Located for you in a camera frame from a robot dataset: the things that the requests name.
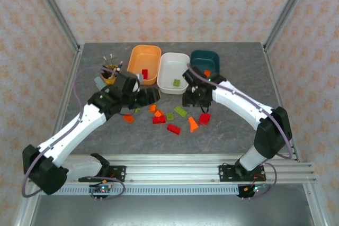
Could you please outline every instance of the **wall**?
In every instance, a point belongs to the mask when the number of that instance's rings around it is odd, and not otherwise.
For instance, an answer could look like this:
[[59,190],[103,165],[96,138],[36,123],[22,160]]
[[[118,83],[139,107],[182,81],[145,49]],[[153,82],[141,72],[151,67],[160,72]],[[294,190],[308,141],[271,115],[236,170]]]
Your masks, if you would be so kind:
[[79,43],[265,42],[287,0],[56,0]]
[[22,150],[52,132],[74,51],[43,0],[0,0],[0,218],[21,199]]
[[339,0],[300,0],[270,51],[304,160],[339,223]]

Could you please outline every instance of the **red lego brick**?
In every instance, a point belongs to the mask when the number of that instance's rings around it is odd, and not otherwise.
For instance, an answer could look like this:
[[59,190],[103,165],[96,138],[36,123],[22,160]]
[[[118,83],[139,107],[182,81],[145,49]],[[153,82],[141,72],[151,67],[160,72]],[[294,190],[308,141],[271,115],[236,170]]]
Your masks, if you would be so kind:
[[211,119],[211,115],[210,114],[202,113],[200,118],[199,118],[199,124],[207,125],[208,121],[210,121],[210,119]]
[[153,124],[164,124],[166,123],[166,117],[165,116],[160,116],[160,117],[154,117],[153,118]]
[[148,70],[147,69],[143,69],[141,71],[142,75],[144,76],[144,79],[148,79]]
[[177,135],[179,135],[179,134],[180,134],[180,131],[181,131],[181,129],[180,129],[179,127],[177,127],[177,126],[175,126],[175,125],[172,125],[172,124],[169,124],[169,125],[167,126],[167,129],[168,129],[170,132],[173,132],[173,133],[175,133],[175,134],[177,134]]

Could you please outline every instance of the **green lego brick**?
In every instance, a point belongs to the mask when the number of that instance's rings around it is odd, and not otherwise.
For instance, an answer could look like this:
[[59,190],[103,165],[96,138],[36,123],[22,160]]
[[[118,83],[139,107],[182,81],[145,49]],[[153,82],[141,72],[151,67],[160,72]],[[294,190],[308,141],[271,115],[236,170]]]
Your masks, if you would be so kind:
[[173,120],[174,119],[174,114],[173,113],[167,113],[166,114],[167,120]]
[[180,80],[179,79],[175,79],[174,82],[173,82],[173,86],[180,87]]
[[174,108],[174,111],[178,113],[180,116],[185,117],[187,115],[187,111],[185,111],[183,108],[180,106],[177,106]]

